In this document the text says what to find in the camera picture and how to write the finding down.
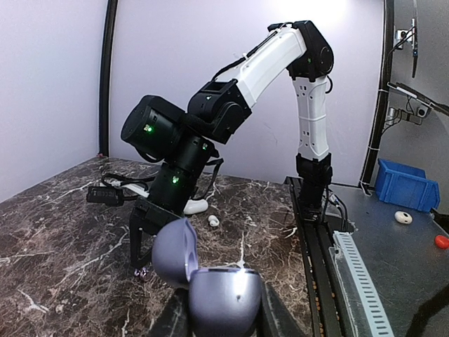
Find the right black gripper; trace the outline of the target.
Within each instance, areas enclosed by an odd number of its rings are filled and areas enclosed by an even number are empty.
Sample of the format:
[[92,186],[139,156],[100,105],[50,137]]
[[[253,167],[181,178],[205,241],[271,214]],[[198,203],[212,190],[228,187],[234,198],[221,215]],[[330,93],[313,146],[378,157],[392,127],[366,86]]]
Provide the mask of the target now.
[[156,235],[163,226],[182,217],[182,208],[166,209],[154,202],[138,197],[130,214],[130,264],[141,269],[148,264],[152,250],[141,254],[142,234]]

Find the purple charging case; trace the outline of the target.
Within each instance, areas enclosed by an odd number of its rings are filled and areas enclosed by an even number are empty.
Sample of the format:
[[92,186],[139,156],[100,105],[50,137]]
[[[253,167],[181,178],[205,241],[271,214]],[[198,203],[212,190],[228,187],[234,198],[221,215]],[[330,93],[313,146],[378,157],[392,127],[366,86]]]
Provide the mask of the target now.
[[200,267],[196,230],[187,218],[163,226],[152,247],[152,267],[165,283],[185,289],[196,336],[250,336],[262,302],[262,280],[252,269]]

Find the small purple earbud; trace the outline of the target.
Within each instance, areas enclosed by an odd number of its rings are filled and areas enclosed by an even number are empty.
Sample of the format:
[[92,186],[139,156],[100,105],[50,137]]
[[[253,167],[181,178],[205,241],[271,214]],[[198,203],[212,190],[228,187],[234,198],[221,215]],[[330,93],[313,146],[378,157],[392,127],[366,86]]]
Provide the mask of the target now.
[[144,282],[147,280],[147,275],[148,275],[148,270],[145,267],[143,267],[141,269],[134,270],[134,276]]

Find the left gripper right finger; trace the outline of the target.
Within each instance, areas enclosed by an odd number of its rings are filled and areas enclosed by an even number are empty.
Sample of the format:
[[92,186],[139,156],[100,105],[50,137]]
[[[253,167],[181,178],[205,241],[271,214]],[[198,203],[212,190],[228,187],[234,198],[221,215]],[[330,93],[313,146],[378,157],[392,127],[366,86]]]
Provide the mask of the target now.
[[305,336],[273,286],[262,283],[261,336]]

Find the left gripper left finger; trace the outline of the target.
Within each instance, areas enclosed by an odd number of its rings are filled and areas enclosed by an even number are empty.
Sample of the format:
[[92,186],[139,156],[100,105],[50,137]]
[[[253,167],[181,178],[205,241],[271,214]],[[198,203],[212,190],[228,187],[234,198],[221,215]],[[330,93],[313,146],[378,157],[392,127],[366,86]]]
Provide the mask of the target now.
[[149,336],[191,336],[192,330],[189,325],[188,297],[187,291],[174,291],[154,325],[149,330]]

